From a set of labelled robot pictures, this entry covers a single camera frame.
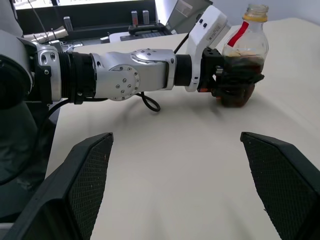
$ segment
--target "window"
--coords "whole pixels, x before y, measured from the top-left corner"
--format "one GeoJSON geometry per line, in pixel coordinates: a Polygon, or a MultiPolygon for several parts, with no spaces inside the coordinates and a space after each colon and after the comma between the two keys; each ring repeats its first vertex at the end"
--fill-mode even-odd
{"type": "Polygon", "coordinates": [[[80,4],[100,4],[100,3],[113,3],[113,2],[124,2],[124,1],[138,1],[138,0],[12,0],[15,9],[30,9],[30,3],[34,8],[45,8],[52,7],[53,2],[57,2],[60,6],[66,5],[80,5],[80,4]]]}
{"type": "Polygon", "coordinates": [[[18,9],[30,9],[30,3],[34,8],[44,8],[44,7],[51,7],[52,2],[51,0],[12,0],[14,3],[14,7],[16,10],[18,9]]]}

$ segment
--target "plastic bottle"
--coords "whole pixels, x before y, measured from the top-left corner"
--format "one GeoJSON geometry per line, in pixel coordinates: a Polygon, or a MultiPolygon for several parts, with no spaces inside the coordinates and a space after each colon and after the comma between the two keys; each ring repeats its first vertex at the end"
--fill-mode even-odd
{"type": "MultiPolygon", "coordinates": [[[[224,45],[224,72],[233,76],[241,76],[243,73],[254,76],[262,72],[269,50],[268,40],[263,31],[263,25],[268,21],[268,10],[269,7],[266,5],[249,4],[243,16],[242,26],[224,45]]],[[[236,97],[222,96],[221,103],[226,107],[242,107],[254,89],[254,84],[246,88],[224,89],[236,97]]]]}

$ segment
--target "computer monitor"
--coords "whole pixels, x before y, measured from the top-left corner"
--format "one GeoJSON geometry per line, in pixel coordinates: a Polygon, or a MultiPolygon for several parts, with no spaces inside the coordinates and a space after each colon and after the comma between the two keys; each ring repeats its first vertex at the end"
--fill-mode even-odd
{"type": "Polygon", "coordinates": [[[163,24],[172,34],[189,33],[195,26],[197,17],[210,5],[212,2],[209,0],[178,0],[168,21],[163,24]]]}

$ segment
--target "desk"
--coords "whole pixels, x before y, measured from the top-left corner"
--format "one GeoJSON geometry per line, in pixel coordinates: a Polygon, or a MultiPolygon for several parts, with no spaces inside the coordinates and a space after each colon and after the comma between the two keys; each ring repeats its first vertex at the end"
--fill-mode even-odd
{"type": "MultiPolygon", "coordinates": [[[[139,97],[62,107],[48,175],[78,142],[114,133],[92,240],[280,239],[256,192],[240,135],[292,143],[320,169],[320,27],[290,18],[267,22],[264,30],[270,45],[265,79],[243,108],[223,108],[210,94],[183,87],[147,93],[161,105],[159,114],[139,97]]],[[[174,49],[183,37],[77,51],[174,49]]]]}

